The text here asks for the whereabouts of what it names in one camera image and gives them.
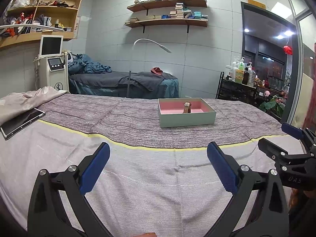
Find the operator thumb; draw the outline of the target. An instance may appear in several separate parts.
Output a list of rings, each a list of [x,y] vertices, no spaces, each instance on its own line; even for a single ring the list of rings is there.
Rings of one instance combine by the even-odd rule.
[[[155,233],[144,233],[144,234],[137,235],[134,237],[157,237],[157,235]]]

